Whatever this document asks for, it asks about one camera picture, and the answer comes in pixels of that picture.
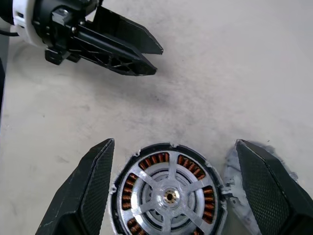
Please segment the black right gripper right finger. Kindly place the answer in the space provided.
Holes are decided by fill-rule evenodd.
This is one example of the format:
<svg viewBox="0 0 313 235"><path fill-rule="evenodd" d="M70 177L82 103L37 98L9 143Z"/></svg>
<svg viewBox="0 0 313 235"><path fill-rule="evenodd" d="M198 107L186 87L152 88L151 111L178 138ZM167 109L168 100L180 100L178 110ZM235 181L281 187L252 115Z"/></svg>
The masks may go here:
<svg viewBox="0 0 313 235"><path fill-rule="evenodd" d="M236 141L243 189L264 235L311 235L313 200L264 148Z"/></svg>

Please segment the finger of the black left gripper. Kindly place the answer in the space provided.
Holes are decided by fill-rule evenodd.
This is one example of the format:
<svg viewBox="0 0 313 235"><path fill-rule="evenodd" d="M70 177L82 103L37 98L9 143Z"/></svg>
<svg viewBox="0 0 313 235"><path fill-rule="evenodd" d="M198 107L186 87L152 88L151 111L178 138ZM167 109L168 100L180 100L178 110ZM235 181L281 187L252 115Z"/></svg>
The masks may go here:
<svg viewBox="0 0 313 235"><path fill-rule="evenodd" d="M104 7L98 7L94 29L135 46L143 54L162 54L163 48L149 30Z"/></svg>
<svg viewBox="0 0 313 235"><path fill-rule="evenodd" d="M121 75L154 75L157 68L133 45L79 25L73 54Z"/></svg>

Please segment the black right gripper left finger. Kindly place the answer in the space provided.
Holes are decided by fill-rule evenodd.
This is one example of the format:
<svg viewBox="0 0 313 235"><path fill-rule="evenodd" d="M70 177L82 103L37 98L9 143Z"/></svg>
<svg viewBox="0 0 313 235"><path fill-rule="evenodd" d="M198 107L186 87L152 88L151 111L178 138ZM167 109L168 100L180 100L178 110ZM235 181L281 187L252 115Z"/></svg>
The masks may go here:
<svg viewBox="0 0 313 235"><path fill-rule="evenodd" d="M109 195L114 139L92 147L56 191L38 235L98 235Z"/></svg>

